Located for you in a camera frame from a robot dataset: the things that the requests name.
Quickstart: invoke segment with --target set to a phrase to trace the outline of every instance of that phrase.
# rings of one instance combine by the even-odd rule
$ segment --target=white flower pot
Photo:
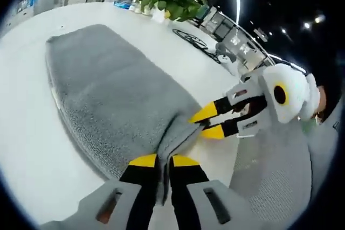
[[[158,8],[153,8],[152,20],[159,24],[167,23],[168,19],[165,18],[165,10],[161,11]]]

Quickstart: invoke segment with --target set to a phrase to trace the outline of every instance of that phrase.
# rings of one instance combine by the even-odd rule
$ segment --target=white table
[[[79,200],[104,182],[68,139],[45,67],[45,42],[51,36],[92,24],[105,24],[132,43],[201,106],[222,97],[238,82],[171,31],[177,27],[215,44],[201,30],[189,23],[156,24],[111,3],[68,5],[16,26],[0,39],[0,167],[14,196],[38,224],[73,214]],[[187,154],[201,162],[210,179],[229,184],[237,144],[235,137],[199,140]],[[167,221],[162,220],[170,220],[171,229],[176,229],[175,216],[161,207],[155,208],[150,229],[162,229],[159,224],[168,229]]]

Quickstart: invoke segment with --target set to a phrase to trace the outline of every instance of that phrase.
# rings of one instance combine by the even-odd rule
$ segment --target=gray mesh fabric
[[[267,228],[289,227],[308,205],[312,172],[307,141],[297,120],[240,140],[230,188],[250,202]]]

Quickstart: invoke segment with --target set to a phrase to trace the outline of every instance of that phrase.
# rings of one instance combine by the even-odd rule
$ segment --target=gray towel
[[[147,154],[165,166],[200,131],[190,94],[104,25],[52,37],[46,62],[66,128],[108,178]]]

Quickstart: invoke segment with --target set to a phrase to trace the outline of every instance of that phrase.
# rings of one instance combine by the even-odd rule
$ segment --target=black ceiling
[[[235,20],[236,0],[218,0],[215,6]],[[341,0],[241,0],[239,25],[250,34],[261,28],[269,40],[260,43],[285,59],[330,59],[343,48],[341,9]],[[321,14],[326,19],[316,24]],[[305,22],[310,22],[309,30],[303,28]]]

